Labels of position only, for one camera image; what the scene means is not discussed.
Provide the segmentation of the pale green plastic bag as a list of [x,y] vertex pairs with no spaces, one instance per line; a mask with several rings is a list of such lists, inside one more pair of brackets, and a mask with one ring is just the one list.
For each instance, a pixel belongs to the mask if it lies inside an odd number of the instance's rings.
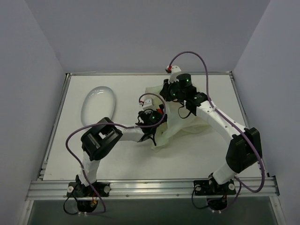
[[210,127],[203,119],[189,115],[189,110],[181,109],[181,104],[165,102],[167,122],[162,123],[155,133],[155,144],[152,144],[153,151],[160,151],[181,136],[198,134]]

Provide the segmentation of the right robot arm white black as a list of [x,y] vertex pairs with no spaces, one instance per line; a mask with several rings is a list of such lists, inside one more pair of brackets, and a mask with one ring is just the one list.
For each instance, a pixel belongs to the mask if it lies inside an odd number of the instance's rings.
[[195,128],[195,120],[200,118],[229,143],[225,163],[212,174],[213,179],[208,182],[211,192],[220,193],[226,182],[255,162],[262,161],[258,130],[246,129],[227,117],[212,102],[208,93],[197,91],[190,74],[172,73],[164,80],[159,94],[166,102],[167,115],[167,130],[161,141],[170,139],[184,128]]

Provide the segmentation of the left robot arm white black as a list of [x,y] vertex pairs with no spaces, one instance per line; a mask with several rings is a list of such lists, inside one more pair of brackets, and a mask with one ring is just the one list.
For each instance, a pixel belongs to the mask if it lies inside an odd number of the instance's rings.
[[132,129],[125,129],[123,126],[113,125],[108,117],[104,117],[99,121],[100,125],[90,128],[82,135],[83,170],[76,181],[79,182],[77,190],[83,196],[94,193],[100,160],[108,155],[117,142],[139,143],[151,139],[156,144],[156,130],[167,121],[167,115],[162,109],[148,109],[139,111],[137,119],[138,122]]

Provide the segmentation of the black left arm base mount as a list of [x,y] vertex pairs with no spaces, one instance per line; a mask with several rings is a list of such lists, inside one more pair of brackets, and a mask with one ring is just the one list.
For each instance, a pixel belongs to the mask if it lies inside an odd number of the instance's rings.
[[[84,214],[103,214],[106,212],[106,205],[103,201],[104,197],[108,197],[111,187],[109,182],[96,181],[93,184],[94,189],[98,192],[95,193],[91,186],[84,186],[79,181],[70,182],[67,188],[66,200],[63,204],[63,209],[69,215],[76,213]],[[74,199],[77,206],[77,212],[68,212],[66,210],[66,202],[69,199]]]

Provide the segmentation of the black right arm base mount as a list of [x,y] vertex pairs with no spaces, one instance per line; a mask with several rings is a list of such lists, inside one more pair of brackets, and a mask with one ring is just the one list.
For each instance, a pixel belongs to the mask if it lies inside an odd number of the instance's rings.
[[[208,180],[194,180],[191,202],[199,210],[211,209],[212,212],[221,212],[228,206],[228,197],[237,194],[233,180],[219,185],[213,178]],[[205,196],[204,206],[197,206],[194,202],[194,196]]]

